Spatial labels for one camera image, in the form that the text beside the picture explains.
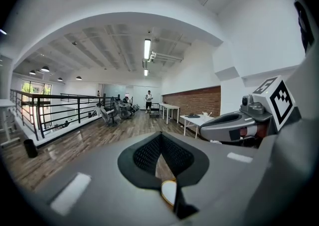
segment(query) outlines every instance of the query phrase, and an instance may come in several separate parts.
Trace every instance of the white ceiling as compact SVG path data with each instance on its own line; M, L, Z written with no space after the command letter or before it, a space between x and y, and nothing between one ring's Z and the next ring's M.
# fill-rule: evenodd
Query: white ceiling
M28 10L34 10L36 13L46 12L50 10L48 1L50 0L30 0ZM214 14L219 14L232 0L198 1ZM32 53L24 62L45 64L51 70L62 73L82 67L116 68L142 72L146 38L152 39L153 51L181 58L194 41L183 33L174 31L173 26L171 30L167 30L158 26L105 23L104 26L86 28L77 33L67 33ZM157 75L159 72L167 71L172 63L158 62L156 66L157 72L151 74Z

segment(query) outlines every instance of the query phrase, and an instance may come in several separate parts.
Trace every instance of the black shorts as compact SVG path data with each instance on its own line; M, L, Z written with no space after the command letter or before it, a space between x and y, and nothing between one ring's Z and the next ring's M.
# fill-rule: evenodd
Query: black shorts
M149 107L149 108L151 108L151 106L152 106L152 102L146 102L146 109Z

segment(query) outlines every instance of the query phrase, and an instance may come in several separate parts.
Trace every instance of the black trash can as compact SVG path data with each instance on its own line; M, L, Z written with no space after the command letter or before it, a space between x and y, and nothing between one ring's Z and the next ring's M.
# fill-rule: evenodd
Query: black trash can
M32 139L26 139L23 144L29 158L35 158L38 155L38 151L36 150Z

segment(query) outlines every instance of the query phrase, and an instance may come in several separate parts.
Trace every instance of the brick wall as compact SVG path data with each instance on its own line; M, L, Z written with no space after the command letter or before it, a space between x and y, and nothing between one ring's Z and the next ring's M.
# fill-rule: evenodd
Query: brick wall
M211 112L210 116L217 117L220 115L220 86L164 95L163 102L179 106L179 115ZM177 110L174 110L173 118L177 118Z

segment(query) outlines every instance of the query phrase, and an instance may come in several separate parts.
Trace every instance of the white table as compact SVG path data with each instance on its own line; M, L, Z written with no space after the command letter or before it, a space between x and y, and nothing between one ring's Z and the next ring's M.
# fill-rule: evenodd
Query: white table
M4 130L5 131L5 135L6 135L6 139L7 139L7 141L2 143L1 146L4 146L4 145L12 143L12 142L15 142L16 140L20 139L19 137L14 138L14 139L10 138L10 133L9 133L9 128L10 127L8 127L8 124L7 124L6 111L7 111L7 109L9 107L13 107L13 106L14 106L14 103L12 103L10 100L8 100L8 99L0 99L0 110L1 110L2 127L3 127L0 130Z
M179 119L179 107L178 106L170 105L170 104L164 104L164 103L159 103L159 106L161 106L161 108L162 108L163 119L164 119L165 108L167 110L167 113L166 113L166 124L168 124L169 110L171 110L171 118L173 118L173 110L176 109L177 110L177 123L178 123L178 119Z
M199 118L188 118L187 115L182 115L181 118L184 119L184 135L186 135L186 128L187 127L194 127L196 126L196 134L195 138L197 138L198 127L213 119L213 117L205 117L202 114L198 114Z

